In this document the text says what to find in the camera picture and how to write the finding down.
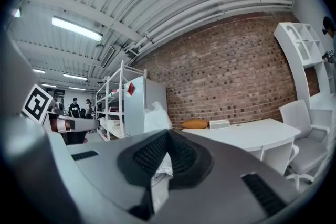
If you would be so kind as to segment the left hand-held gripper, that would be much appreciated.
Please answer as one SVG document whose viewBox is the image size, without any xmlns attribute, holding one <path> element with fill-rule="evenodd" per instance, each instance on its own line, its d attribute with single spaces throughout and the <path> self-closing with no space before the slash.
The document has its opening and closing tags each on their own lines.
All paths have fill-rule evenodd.
<svg viewBox="0 0 336 224">
<path fill-rule="evenodd" d="M 60 134 L 67 145 L 83 144 L 88 131 L 99 127 L 99 120 L 64 115 L 61 103 L 37 84 L 29 92 L 22 112 L 47 131 Z"/>
</svg>

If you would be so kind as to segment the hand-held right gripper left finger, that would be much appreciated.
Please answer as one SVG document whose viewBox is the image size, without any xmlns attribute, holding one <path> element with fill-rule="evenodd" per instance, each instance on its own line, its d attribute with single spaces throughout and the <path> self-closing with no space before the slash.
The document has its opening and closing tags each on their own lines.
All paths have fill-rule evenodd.
<svg viewBox="0 0 336 224">
<path fill-rule="evenodd" d="M 168 223 L 155 211 L 151 179 L 165 155 L 165 131 L 65 147 L 65 185 L 83 223 Z"/>
</svg>

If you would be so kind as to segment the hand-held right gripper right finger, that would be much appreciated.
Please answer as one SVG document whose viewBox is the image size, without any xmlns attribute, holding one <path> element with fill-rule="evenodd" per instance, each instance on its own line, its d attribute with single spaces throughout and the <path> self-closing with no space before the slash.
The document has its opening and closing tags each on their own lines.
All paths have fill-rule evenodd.
<svg viewBox="0 0 336 224">
<path fill-rule="evenodd" d="M 209 150 L 212 169 L 197 186 L 171 190 L 154 223 L 299 223 L 314 185 L 299 193 L 291 181 L 240 148 L 179 134 Z"/>
</svg>

